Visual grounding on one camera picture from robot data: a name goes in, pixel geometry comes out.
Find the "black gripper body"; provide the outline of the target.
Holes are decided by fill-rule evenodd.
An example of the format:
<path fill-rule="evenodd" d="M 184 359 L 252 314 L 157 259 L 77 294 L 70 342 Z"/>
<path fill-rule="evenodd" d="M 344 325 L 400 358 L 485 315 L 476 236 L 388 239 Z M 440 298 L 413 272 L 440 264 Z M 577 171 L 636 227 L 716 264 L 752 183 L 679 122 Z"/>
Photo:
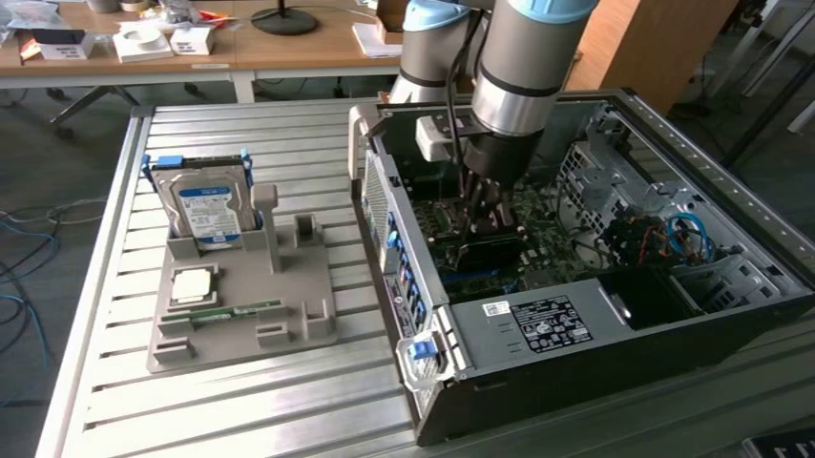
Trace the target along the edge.
<path fill-rule="evenodd" d="M 501 186 L 513 186 L 527 172 L 541 135 L 471 135 L 464 147 L 465 168 Z"/>

